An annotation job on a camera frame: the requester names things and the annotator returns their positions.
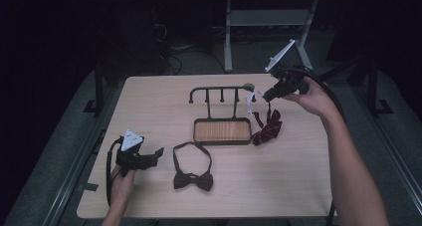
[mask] black equipment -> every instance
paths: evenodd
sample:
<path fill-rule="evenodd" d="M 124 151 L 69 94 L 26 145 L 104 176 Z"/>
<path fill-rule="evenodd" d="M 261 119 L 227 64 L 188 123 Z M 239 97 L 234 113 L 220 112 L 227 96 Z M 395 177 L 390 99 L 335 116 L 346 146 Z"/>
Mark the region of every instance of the black equipment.
<path fill-rule="evenodd" d="M 276 64 L 270 70 L 270 74 L 279 82 L 264 93 L 264 100 L 269 103 L 274 98 L 282 98 L 296 90 L 299 90 L 301 95 L 306 94 L 310 87 L 304 82 L 304 72 L 311 74 L 311 70 L 305 66 L 293 66 L 292 69 L 289 69 L 281 64 Z"/>
<path fill-rule="evenodd" d="M 123 144 L 124 137 L 121 136 L 117 139 L 109 149 L 106 157 L 106 171 L 105 171 L 105 179 L 106 179 L 106 199 L 108 205 L 110 204 L 110 196 L 111 196 L 111 183 L 112 180 L 110 179 L 110 170 L 111 170 L 111 157 L 112 157 L 112 150 L 116 144 L 120 144 L 120 148 L 117 151 L 117 157 L 115 159 L 115 164 L 121 167 L 121 176 L 125 177 L 130 170 L 145 170 L 152 166 L 156 166 L 158 163 L 158 158 L 161 157 L 164 148 L 159 149 L 155 152 L 155 154 L 146 154 L 140 155 L 139 149 L 142 145 L 142 142 L 131 147 L 130 149 L 123 151 L 121 150 L 121 145 Z"/>

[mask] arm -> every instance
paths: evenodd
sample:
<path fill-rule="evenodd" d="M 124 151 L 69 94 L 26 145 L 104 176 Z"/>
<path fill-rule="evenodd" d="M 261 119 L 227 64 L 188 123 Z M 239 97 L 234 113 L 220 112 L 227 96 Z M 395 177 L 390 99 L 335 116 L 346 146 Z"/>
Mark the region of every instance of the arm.
<path fill-rule="evenodd" d="M 388 225 L 378 188 L 357 152 L 347 127 L 332 100 L 314 81 L 306 95 L 285 99 L 321 118 L 328 137 L 331 193 L 340 225 Z"/>
<path fill-rule="evenodd" d="M 133 191 L 133 180 L 135 171 L 130 170 L 126 177 L 122 177 L 120 174 L 120 166 L 116 166 L 111 173 L 113 178 L 111 186 L 111 199 L 110 207 L 103 226 L 119 225 L 123 218 L 124 211 L 127 208 L 127 204 L 130 199 L 131 192 Z"/>

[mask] gray floor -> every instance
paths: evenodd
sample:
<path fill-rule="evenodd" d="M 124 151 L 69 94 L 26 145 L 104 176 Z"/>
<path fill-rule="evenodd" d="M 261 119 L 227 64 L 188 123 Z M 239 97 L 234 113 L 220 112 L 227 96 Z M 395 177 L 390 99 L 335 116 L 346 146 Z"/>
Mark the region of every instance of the gray floor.
<path fill-rule="evenodd" d="M 297 34 L 289 33 L 273 41 L 233 45 L 233 74 L 265 73 L 269 58 L 275 56 Z M 319 31 L 309 35 L 306 47 L 318 75 L 338 64 L 325 60 L 332 36 L 333 32 Z M 209 51 L 211 55 L 197 50 L 174 54 L 183 63 L 180 75 L 223 74 L 221 42 L 212 46 Z M 300 59 L 297 52 L 291 49 L 283 57 L 283 62 L 287 65 L 299 64 Z M 170 59 L 170 63 L 174 68 L 179 66 L 174 58 Z M 366 85 L 352 88 L 345 82 L 346 76 L 347 71 L 327 83 L 344 108 L 353 140 L 380 188 L 391 225 L 422 225 L 421 212 L 415 205 L 418 199 L 409 193 L 415 188 L 412 185 L 416 185 L 416 188 L 422 185 L 422 163 L 419 160 L 422 156 L 421 121 L 401 99 L 394 83 L 382 73 L 378 78 L 378 98 L 387 100 L 394 114 L 373 117 L 364 104 Z M 107 128 L 122 85 L 116 88 L 105 86 L 105 108 L 95 117 L 93 113 L 83 113 L 87 102 L 95 98 L 94 74 L 86 78 L 70 102 L 5 225 L 101 224 L 101 219 L 79 218 L 76 211 L 82 188 L 97 157 L 99 144 L 96 141 L 102 130 Z M 411 173 L 404 173 L 407 178 L 401 176 L 406 168 Z M 280 225 L 278 220 L 270 221 Z M 122 225 L 151 225 L 154 221 L 125 219 Z M 318 217 L 292 218 L 290 222 L 299 226 L 324 225 L 325 221 L 323 217 Z M 160 225 L 171 223 L 160 220 Z M 253 225 L 264 225 L 264 221 L 254 221 Z"/>

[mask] dark background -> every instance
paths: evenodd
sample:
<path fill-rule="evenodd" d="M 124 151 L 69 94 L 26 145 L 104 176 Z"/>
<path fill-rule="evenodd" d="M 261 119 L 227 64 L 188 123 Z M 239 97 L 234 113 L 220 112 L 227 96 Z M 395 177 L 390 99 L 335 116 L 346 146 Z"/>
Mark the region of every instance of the dark background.
<path fill-rule="evenodd" d="M 379 68 L 420 118 L 421 5 L 320 0 L 313 23 L 336 29 L 329 60 L 375 50 Z M 160 33 L 153 24 L 167 26 L 170 42 L 182 36 L 209 44 L 210 27 L 224 26 L 225 1 L 0 0 L 0 11 L 2 223 L 69 101 L 98 63 L 110 85 L 130 75 L 159 75 L 167 46 L 155 41 Z"/>

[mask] wooden table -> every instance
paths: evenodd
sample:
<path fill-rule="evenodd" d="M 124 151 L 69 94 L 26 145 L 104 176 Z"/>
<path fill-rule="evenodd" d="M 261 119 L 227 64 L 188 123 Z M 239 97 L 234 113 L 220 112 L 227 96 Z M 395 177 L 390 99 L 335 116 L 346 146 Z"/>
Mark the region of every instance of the wooden table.
<path fill-rule="evenodd" d="M 206 146 L 213 164 L 214 185 L 210 192 L 190 184 L 173 189 L 175 168 L 172 149 L 193 138 L 194 121 L 207 116 L 205 93 L 189 93 L 197 87 L 255 85 L 266 91 L 276 79 L 264 75 L 207 75 L 129 78 L 111 118 L 103 145 L 89 179 L 96 191 L 84 191 L 78 207 L 82 218 L 104 218 L 106 203 L 106 153 L 127 129 L 145 137 L 140 154 L 164 147 L 156 167 L 139 171 L 126 217 L 137 218 L 231 218 L 326 216 L 331 202 L 327 140 L 319 117 L 284 100 L 273 100 L 283 125 L 278 138 L 264 144 Z M 260 128 L 247 114 L 245 97 L 239 91 L 237 116 L 248 117 L 252 133 Z M 211 115 L 231 117 L 233 93 L 210 92 Z M 265 120 L 267 103 L 258 98 L 254 111 Z M 177 157 L 185 173 L 202 174 L 208 157 L 197 148 L 185 146 Z"/>

